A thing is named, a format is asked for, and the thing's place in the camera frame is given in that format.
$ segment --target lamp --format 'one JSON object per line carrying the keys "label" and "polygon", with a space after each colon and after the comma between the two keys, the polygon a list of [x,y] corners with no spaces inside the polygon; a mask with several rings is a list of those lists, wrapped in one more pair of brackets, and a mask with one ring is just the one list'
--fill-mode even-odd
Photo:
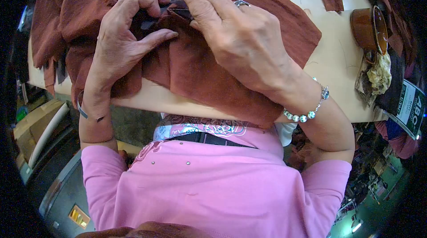
{"label": "lamp", "polygon": [[351,225],[351,231],[355,232],[357,229],[360,228],[360,226],[362,225],[363,220],[355,220],[353,221],[353,224]]}

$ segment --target sleeve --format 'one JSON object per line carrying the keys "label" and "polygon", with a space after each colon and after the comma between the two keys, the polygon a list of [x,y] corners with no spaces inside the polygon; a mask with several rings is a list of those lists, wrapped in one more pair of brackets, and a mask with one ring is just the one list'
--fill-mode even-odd
{"label": "sleeve", "polygon": [[88,146],[82,151],[83,184],[88,197],[89,215],[95,228],[109,226],[113,220],[117,185],[126,171],[119,154],[101,145]]}
{"label": "sleeve", "polygon": [[305,190],[304,221],[308,237],[326,237],[344,198],[351,165],[324,160],[302,172]]}

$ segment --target brown ceramic mug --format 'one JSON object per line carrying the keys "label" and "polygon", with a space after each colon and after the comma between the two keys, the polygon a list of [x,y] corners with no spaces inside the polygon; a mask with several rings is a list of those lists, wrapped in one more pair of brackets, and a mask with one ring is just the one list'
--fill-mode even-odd
{"label": "brown ceramic mug", "polygon": [[350,25],[353,36],[361,48],[376,50],[381,55],[387,53],[387,25],[377,6],[353,10]]}

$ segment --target black strap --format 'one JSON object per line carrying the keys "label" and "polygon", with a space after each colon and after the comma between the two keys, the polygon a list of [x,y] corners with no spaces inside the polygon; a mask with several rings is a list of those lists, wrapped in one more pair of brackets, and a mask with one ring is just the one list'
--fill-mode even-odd
{"label": "black strap", "polygon": [[177,136],[174,138],[170,138],[168,140],[199,142],[202,144],[209,144],[209,145],[240,146],[240,147],[249,147],[249,148],[256,149],[255,147],[241,145],[241,144],[229,141],[227,139],[224,139],[224,138],[212,135],[212,134],[208,134],[208,133],[203,133],[203,132],[195,132],[192,134],[181,135],[181,136]]}

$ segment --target table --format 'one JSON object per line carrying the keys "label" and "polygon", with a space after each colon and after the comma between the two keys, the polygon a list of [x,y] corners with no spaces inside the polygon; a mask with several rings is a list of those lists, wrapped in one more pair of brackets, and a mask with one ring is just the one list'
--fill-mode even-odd
{"label": "table", "polygon": [[[372,122],[387,119],[380,109],[367,107],[354,90],[354,83],[362,61],[363,50],[356,45],[350,29],[350,14],[356,8],[368,8],[368,0],[343,0],[344,11],[326,11],[323,0],[291,0],[301,7],[322,32],[317,48],[308,60],[304,71],[316,77],[322,85],[329,86],[330,94],[351,122]],[[29,83],[45,88],[43,71],[32,64],[31,42],[28,53]],[[55,92],[70,95],[71,81],[56,82]],[[179,115],[235,119],[215,108],[175,95],[168,89],[142,79],[141,90],[133,97],[113,99],[114,105],[133,107],[155,112]],[[277,122],[290,122],[284,116]]]}

